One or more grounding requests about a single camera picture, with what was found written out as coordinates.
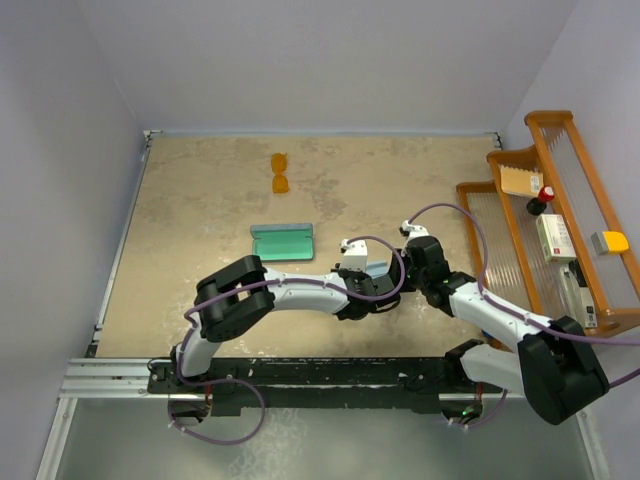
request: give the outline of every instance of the table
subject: table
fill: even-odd
[[[99,357],[166,356],[188,327],[196,283],[251,252],[252,224],[311,222],[316,255],[278,264],[323,274],[340,261],[343,238],[373,234],[402,245],[401,222],[434,202],[456,203],[455,186],[488,180],[480,137],[237,137],[153,140],[111,292]],[[271,192],[270,156],[289,156],[290,192]],[[461,215],[420,218],[452,270],[472,272]],[[369,242],[369,261],[389,260]],[[221,356],[440,356],[478,329],[407,294],[386,314],[338,321],[307,311],[274,312]]]

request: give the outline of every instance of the robotic arm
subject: robotic arm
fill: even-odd
[[[365,301],[326,288],[331,283],[343,290],[366,296],[390,293],[402,280],[399,261],[392,256],[386,275],[372,278],[365,273],[367,246],[364,241],[341,244],[343,260],[327,275],[292,275],[262,266],[259,257],[246,256],[200,281],[196,304],[229,292],[239,285],[277,280],[251,289],[247,296],[222,299],[200,311],[198,328],[184,346],[182,374],[197,377],[209,369],[211,357],[222,342],[243,335],[267,313],[277,310],[317,310],[340,320],[360,320],[400,301],[401,292],[419,290],[427,302],[451,317],[477,325],[511,352],[497,350],[479,341],[466,342],[445,359],[454,364],[461,378],[490,383],[524,395],[547,422],[557,425],[609,391],[609,382],[590,345],[540,332],[492,305],[517,312],[553,330],[584,335],[573,319],[552,320],[527,312],[490,292],[480,293],[475,279],[452,272],[435,237],[419,225],[404,222],[401,254],[405,278],[400,292],[385,300]],[[285,283],[288,277],[307,283]],[[490,296],[494,302],[488,302]]]

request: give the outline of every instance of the white wall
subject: white wall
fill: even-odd
[[[0,471],[33,478],[90,340],[141,127],[72,0],[0,5]]]
[[[640,252],[640,2],[581,0],[506,131],[508,148],[530,145],[531,110],[569,109],[607,193]],[[637,329],[627,336],[640,338]],[[640,366],[639,349],[597,351],[610,380]],[[640,378],[595,403],[616,479],[637,479]]]
[[[502,129],[576,0],[77,0],[145,128]]]

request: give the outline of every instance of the orange object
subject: orange object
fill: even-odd
[[[273,193],[287,193],[289,191],[289,180],[284,175],[276,174],[273,177]]]
[[[271,170],[273,173],[284,173],[287,169],[287,154],[286,153],[274,153],[271,155]]]

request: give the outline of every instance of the wooden rack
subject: wooden rack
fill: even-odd
[[[533,145],[523,150],[498,150],[487,155],[493,185],[458,185],[462,206],[470,208],[469,199],[473,194],[495,192],[508,225],[529,306],[535,313],[550,315],[550,307],[541,299],[540,292],[544,288],[541,273],[531,268],[531,249],[537,238],[535,241],[523,238],[522,219],[526,216],[514,209],[514,197],[500,188],[501,165],[541,171],[545,184],[554,190],[552,209],[564,217],[596,307],[599,326],[587,333],[608,337],[640,325],[640,268],[634,252],[598,256],[591,245],[589,237],[597,230],[623,230],[573,122],[573,115],[569,111],[535,111],[525,117],[525,123],[533,137]],[[465,222],[478,274],[482,265],[478,238],[471,221],[465,218]]]

